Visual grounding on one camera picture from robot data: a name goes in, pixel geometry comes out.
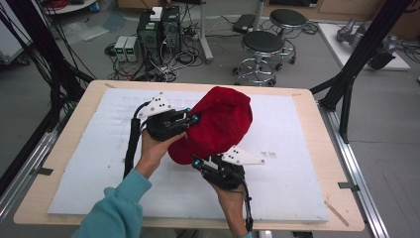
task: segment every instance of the person's left hand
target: person's left hand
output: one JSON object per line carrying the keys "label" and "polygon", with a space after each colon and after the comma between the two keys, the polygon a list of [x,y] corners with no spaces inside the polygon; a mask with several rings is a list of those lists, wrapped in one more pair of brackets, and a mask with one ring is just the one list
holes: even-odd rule
{"label": "person's left hand", "polygon": [[142,133],[142,155],[135,169],[148,179],[160,165],[160,160],[166,154],[167,148],[184,136],[185,132],[160,142],[153,139],[148,130],[144,130]]}

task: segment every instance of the person's hand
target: person's hand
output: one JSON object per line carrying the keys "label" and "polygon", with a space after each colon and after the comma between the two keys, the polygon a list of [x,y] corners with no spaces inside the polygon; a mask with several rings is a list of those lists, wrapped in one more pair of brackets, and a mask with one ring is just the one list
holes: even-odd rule
{"label": "person's hand", "polygon": [[242,215],[244,206],[243,187],[240,185],[236,189],[225,190],[213,183],[210,184],[216,190],[220,206],[222,206],[223,212],[225,213],[232,237],[239,238],[248,234],[248,230],[245,227],[245,221]]}
{"label": "person's hand", "polygon": [[152,173],[160,165],[160,160],[166,154],[169,146],[184,137],[185,133],[176,135],[164,142],[154,140],[149,134],[148,130],[144,130],[142,134],[142,155],[135,169],[145,178],[149,178]]}

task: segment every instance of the white foam mat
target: white foam mat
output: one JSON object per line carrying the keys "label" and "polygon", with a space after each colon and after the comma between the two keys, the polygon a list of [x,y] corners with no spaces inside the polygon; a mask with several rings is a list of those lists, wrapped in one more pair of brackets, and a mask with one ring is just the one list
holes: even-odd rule
{"label": "white foam mat", "polygon": [[[103,189],[123,178],[130,120],[156,90],[108,89],[71,157],[49,213],[87,214],[103,198]],[[176,110],[193,107],[201,92],[165,91]],[[254,121],[238,145],[264,158],[264,165],[244,166],[254,219],[324,222],[328,213],[312,167],[291,97],[249,95]],[[140,157],[140,145],[135,158]],[[142,198],[148,217],[224,218],[213,188],[192,166],[168,155],[151,177]]]}

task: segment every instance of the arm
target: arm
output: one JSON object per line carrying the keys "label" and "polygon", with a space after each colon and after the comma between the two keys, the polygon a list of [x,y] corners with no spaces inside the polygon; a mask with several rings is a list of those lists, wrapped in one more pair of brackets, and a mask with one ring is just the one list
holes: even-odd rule
{"label": "arm", "polygon": [[96,202],[72,237],[136,237],[142,229],[142,196],[152,187],[148,178],[160,165],[167,148],[184,134],[158,142],[145,130],[142,155],[135,168],[116,187],[105,188],[105,197]]}
{"label": "arm", "polygon": [[241,186],[234,190],[224,190],[210,183],[216,190],[220,206],[222,206],[233,238],[252,238],[252,234],[245,227],[242,215],[244,206],[244,192]]}

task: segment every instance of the wrist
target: wrist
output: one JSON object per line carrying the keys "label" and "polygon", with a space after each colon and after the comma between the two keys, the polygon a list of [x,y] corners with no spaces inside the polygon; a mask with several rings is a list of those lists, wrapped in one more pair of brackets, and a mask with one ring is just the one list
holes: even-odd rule
{"label": "wrist", "polygon": [[225,212],[225,217],[228,222],[229,229],[231,230],[232,237],[239,238],[248,234],[242,213],[227,211]]}
{"label": "wrist", "polygon": [[149,160],[147,157],[140,157],[135,169],[146,179],[150,178],[154,171],[158,168],[160,161]]}

